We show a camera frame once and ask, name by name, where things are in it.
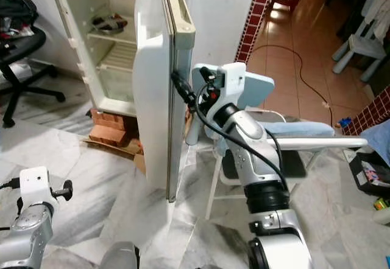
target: white wall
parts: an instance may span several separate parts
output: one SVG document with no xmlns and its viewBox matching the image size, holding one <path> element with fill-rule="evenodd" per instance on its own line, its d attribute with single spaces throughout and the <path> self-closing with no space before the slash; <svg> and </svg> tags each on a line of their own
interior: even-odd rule
<svg viewBox="0 0 390 269">
<path fill-rule="evenodd" d="M 32 58 L 48 62 L 72 72 L 79 72 L 76 52 L 70 48 L 57 4 L 54 0 L 32 0 L 37 6 L 39 18 L 35 25 L 46 33 L 43 47 L 31 55 Z"/>
<path fill-rule="evenodd" d="M 252 0 L 186 0 L 195 24 L 193 65 L 234 61 Z"/>
</svg>

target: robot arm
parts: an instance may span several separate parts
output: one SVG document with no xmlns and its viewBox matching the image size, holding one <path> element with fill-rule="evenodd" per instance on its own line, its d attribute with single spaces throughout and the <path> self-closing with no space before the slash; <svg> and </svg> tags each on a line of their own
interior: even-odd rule
<svg viewBox="0 0 390 269">
<path fill-rule="evenodd" d="M 53 235 L 52 217 L 59 206 L 56 198 L 69 200 L 72 182 L 66 181 L 62 190 L 53 192 L 48 170 L 35 167 L 20 172 L 19 185 L 26 208 L 10 227 L 9 235 L 0 240 L 0 269 L 39 269 L 44 248 Z"/>
<path fill-rule="evenodd" d="M 247 112 L 239 110 L 236 103 L 243 91 L 245 64 L 232 63 L 218 68 L 217 73 L 201 70 L 208 88 L 202 101 L 192 99 L 191 87 L 177 75 L 172 76 L 176 88 L 186 88 L 192 93 L 185 99 L 190 110 L 196 111 L 203 123 L 224 137 L 238 140 L 238 145 L 227 138 L 239 180 L 244 187 L 252 221 L 250 230 L 256 237 L 249 242 L 251 268 L 312 268 L 309 250 L 303 238 L 297 216 L 289 208 L 289 192 L 279 168 L 278 154 L 267 142 L 266 130 Z M 222 77 L 220 92 L 216 92 L 215 80 Z M 271 164 L 260 159 L 265 157 Z"/>
</svg>

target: black cable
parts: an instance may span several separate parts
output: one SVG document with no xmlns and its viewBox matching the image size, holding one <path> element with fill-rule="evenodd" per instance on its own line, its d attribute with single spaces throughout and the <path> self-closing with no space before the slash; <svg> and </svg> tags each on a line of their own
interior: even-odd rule
<svg viewBox="0 0 390 269">
<path fill-rule="evenodd" d="M 279 169 L 280 169 L 280 173 L 282 175 L 285 174 L 285 168 L 283 166 L 283 158 L 282 158 L 282 149 L 280 148 L 280 145 L 279 145 L 279 142 L 278 140 L 276 139 L 275 135 L 269 131 L 268 129 L 264 128 L 267 132 L 267 134 L 269 135 L 269 137 L 272 138 L 272 140 L 275 142 L 275 148 L 276 148 L 276 152 L 278 154 L 278 157 L 279 157 Z"/>
<path fill-rule="evenodd" d="M 300 78 L 301 81 L 302 81 L 304 84 L 306 84 L 312 91 L 314 91 L 317 95 L 319 95 L 320 98 L 321 98 L 322 100 L 324 100 L 324 102 L 325 102 L 326 104 L 328 104 L 328 106 L 329 106 L 328 109 L 329 109 L 329 112 L 330 112 L 330 126 L 333 127 L 333 113 L 332 113 L 332 108 L 330 108 L 329 102 L 323 97 L 323 95 L 322 95 L 321 93 L 319 93 L 315 88 L 313 88 L 311 85 L 309 85 L 309 84 L 303 79 L 303 77 L 302 77 L 302 68 L 303 68 L 303 60 L 302 60 L 302 57 L 301 57 L 296 51 L 290 49 L 289 47 L 279 46 L 279 45 L 273 45 L 273 44 L 259 46 L 259 47 L 257 47 L 256 49 L 254 49 L 254 50 L 252 51 L 252 53 L 255 52 L 256 50 L 259 50 L 259 49 L 264 48 L 264 47 L 278 47 L 278 48 L 282 48 L 282 49 L 287 50 L 287 51 L 290 51 L 290 52 L 292 52 L 293 54 L 295 54 L 295 55 L 298 56 L 298 58 L 299 58 L 299 60 L 300 60 L 299 78 Z"/>
<path fill-rule="evenodd" d="M 230 136 L 229 134 L 227 134 L 226 132 L 223 132 L 222 130 L 218 130 L 217 128 L 215 128 L 214 126 L 212 126 L 212 124 L 210 124 L 209 122 L 207 122 L 207 119 L 206 117 L 202 114 L 202 112 L 200 111 L 199 109 L 199 98 L 203 92 L 203 90 L 207 87 L 208 85 L 204 85 L 203 87 L 200 88 L 200 90 L 198 90 L 197 94 L 196 94 L 196 100 L 195 100 L 195 110 L 196 110 L 196 114 L 198 115 L 199 119 L 203 122 L 203 124 L 205 124 L 208 128 L 210 128 L 211 130 L 213 130 L 214 132 L 218 133 L 219 135 L 221 135 L 222 137 L 232 141 L 233 143 L 237 144 L 238 146 L 242 147 L 243 149 L 246 149 L 248 152 L 251 152 L 252 154 L 254 154 L 255 156 L 257 156 L 258 158 L 260 158 L 262 161 L 264 161 L 267 165 L 269 165 L 275 172 L 276 174 L 279 176 L 280 180 L 282 181 L 282 186 L 283 186 L 283 189 L 285 191 L 288 191 L 288 186 L 287 186 L 287 182 L 286 182 L 286 179 L 285 177 L 282 175 L 282 173 L 280 172 L 280 170 L 269 160 L 267 159 L 265 156 L 261 155 L 260 153 L 258 153 L 256 150 L 254 150 L 252 147 L 250 147 L 249 145 L 247 145 L 246 143 L 243 143 L 241 142 L 240 140 L 234 138 L 233 136 Z"/>
</svg>

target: refrigerator door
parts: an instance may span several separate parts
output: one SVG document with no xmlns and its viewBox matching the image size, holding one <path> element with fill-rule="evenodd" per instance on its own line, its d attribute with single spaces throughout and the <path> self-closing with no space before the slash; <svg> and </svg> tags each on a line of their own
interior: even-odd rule
<svg viewBox="0 0 390 269">
<path fill-rule="evenodd" d="M 136 0 L 133 94 L 146 176 L 176 199 L 185 104 L 170 80 L 188 79 L 195 28 L 184 0 Z"/>
</svg>

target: refrigerator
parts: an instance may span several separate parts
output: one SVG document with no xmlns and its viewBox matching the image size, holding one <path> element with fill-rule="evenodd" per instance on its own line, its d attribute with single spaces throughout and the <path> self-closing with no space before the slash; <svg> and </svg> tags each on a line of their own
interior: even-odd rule
<svg viewBox="0 0 390 269">
<path fill-rule="evenodd" d="M 94 107 L 137 118 L 146 178 L 174 201 L 185 104 L 170 75 L 189 79 L 195 38 L 185 0 L 55 1 Z M 112 13 L 126 19 L 124 31 L 93 27 L 95 17 Z"/>
</svg>

